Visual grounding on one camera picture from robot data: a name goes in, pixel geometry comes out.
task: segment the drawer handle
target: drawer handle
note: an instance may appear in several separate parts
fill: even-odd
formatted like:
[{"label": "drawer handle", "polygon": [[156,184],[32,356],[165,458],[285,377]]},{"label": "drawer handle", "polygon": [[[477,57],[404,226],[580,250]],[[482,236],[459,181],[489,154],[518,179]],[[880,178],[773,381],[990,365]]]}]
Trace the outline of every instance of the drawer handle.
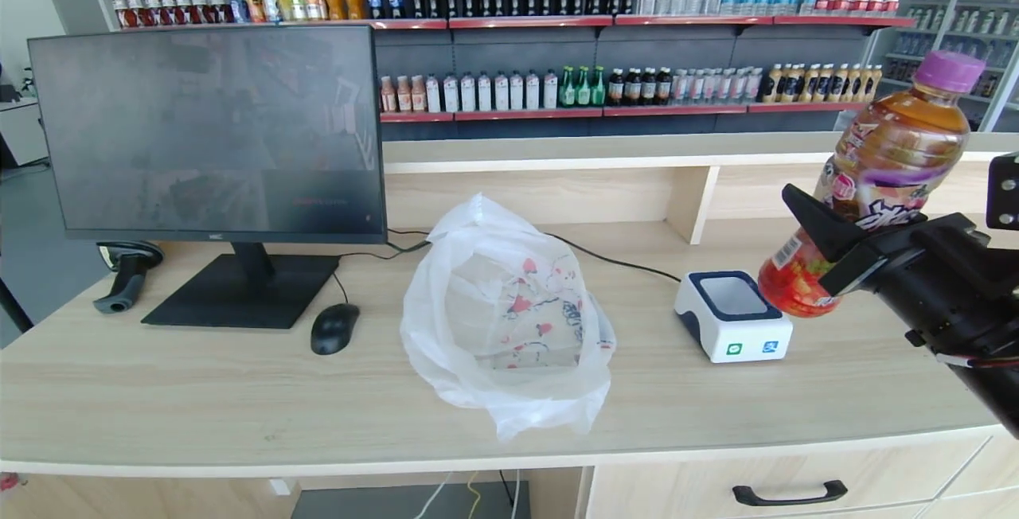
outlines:
[{"label": "drawer handle", "polygon": [[743,505],[749,505],[750,507],[779,507],[784,505],[812,505],[815,503],[828,503],[832,501],[838,501],[849,492],[849,489],[846,488],[846,484],[838,479],[835,479],[834,481],[825,481],[824,488],[827,492],[822,497],[808,499],[761,499],[757,497],[757,494],[754,494],[754,488],[749,485],[737,485],[733,487],[733,495],[736,496],[736,501],[742,503]]}]

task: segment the monitor stand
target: monitor stand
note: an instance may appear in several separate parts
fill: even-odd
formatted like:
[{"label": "monitor stand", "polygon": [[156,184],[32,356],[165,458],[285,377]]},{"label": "monitor stand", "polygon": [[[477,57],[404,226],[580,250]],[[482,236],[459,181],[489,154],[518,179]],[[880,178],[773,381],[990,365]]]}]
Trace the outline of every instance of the monitor stand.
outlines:
[{"label": "monitor stand", "polygon": [[148,316],[145,324],[288,329],[336,269],[336,256],[272,255],[230,243]]}]

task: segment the plastic bag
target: plastic bag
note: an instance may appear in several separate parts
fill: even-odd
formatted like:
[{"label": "plastic bag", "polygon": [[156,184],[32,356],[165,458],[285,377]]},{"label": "plastic bag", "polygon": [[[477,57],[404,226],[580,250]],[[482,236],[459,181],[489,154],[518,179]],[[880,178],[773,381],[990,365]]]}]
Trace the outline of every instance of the plastic bag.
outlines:
[{"label": "plastic bag", "polygon": [[500,440],[590,431],[615,334],[570,247],[480,194],[428,240],[399,325],[414,369],[446,402],[488,410]]}]

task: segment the monitor screen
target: monitor screen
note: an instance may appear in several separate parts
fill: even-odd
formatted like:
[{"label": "monitor screen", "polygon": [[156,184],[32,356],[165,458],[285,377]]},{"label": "monitor screen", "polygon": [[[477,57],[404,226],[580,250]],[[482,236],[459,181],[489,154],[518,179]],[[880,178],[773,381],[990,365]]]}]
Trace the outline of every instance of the monitor screen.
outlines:
[{"label": "monitor screen", "polygon": [[30,52],[69,237],[385,241],[370,28],[122,32]]}]

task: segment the purple bottle cap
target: purple bottle cap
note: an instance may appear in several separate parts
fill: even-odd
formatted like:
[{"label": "purple bottle cap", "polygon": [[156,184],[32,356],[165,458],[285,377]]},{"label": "purple bottle cap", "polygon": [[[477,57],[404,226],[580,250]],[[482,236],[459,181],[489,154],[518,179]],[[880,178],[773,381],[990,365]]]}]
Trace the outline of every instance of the purple bottle cap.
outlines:
[{"label": "purple bottle cap", "polygon": [[923,58],[913,79],[942,91],[968,94],[983,73],[986,63],[951,51],[932,51]]}]

